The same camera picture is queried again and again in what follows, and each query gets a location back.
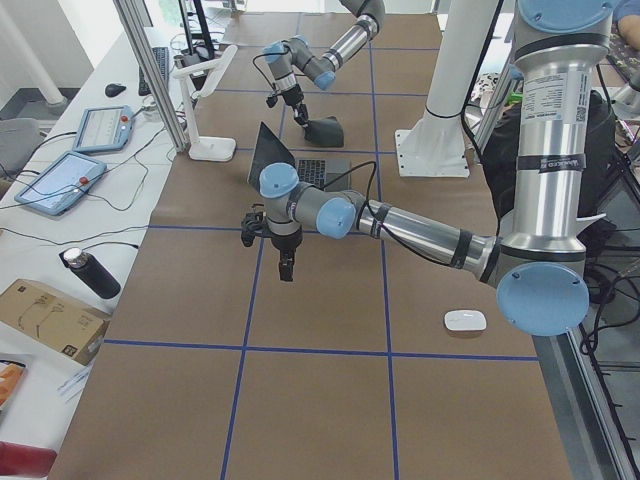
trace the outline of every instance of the black cylinder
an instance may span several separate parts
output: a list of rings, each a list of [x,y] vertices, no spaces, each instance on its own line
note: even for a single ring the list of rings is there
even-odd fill
[[[90,253],[79,248],[64,252],[69,269],[101,298],[113,298],[120,293],[120,284]]]

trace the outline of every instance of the white desk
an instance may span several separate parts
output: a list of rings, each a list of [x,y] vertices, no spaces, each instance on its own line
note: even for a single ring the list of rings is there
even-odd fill
[[[152,46],[168,44],[154,30],[149,30],[148,36]],[[117,97],[108,98],[104,95],[104,87],[108,83],[122,83],[127,89]],[[129,105],[137,111],[143,98],[138,96],[137,87],[137,62],[128,39],[123,34],[70,103],[52,129],[51,136],[77,130],[86,108]],[[177,107],[181,102],[180,88],[173,79],[170,82],[170,95]],[[138,115],[125,148],[120,152],[101,155],[100,159],[108,164],[108,168],[113,168],[127,160],[161,128],[161,122],[151,122],[143,115]],[[60,154],[69,150],[72,143],[73,136],[69,136],[43,145],[26,168],[42,171]],[[149,169],[149,173],[131,208],[125,212],[112,209],[103,200],[84,197],[60,218],[46,217],[23,206],[1,209],[0,226],[56,242],[66,242],[101,232],[147,225],[171,168],[173,152],[168,134],[162,132],[138,155],[138,160]],[[126,207],[144,173],[144,168],[131,159],[124,166],[105,175],[90,193],[104,196],[118,207]],[[27,176],[22,176],[21,179],[27,181]],[[22,187],[14,184],[0,201],[0,207],[15,205],[13,197]],[[144,229],[136,229],[74,243],[73,246],[89,246],[102,241],[139,244],[144,235]],[[58,253],[66,248],[69,246],[51,245],[4,232],[0,235],[0,291],[4,291],[17,278],[39,280],[112,313],[119,297],[102,300],[67,271],[58,258]],[[103,245],[91,251],[124,286],[137,250],[123,245]],[[29,364],[27,375],[18,388],[6,417],[0,422],[0,439],[58,450],[80,395],[65,403],[58,396],[56,388],[82,366],[3,323],[0,323],[0,352],[24,355]]]

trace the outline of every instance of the red object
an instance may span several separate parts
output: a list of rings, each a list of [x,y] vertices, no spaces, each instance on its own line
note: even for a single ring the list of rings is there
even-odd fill
[[[57,455],[49,448],[0,442],[0,475],[46,477]]]

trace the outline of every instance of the blue tablet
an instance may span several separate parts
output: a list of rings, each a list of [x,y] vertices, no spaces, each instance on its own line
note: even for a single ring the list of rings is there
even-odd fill
[[[78,152],[63,153],[14,198],[47,215],[69,210],[102,178],[107,165]]]
[[[81,153],[103,153],[121,150],[133,126],[130,107],[88,108],[82,115],[73,150]]]

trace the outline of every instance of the cardboard box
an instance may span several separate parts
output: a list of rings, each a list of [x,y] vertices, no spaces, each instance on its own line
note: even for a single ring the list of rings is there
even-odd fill
[[[0,295],[0,320],[86,365],[98,352],[109,316],[34,280],[16,280]]]

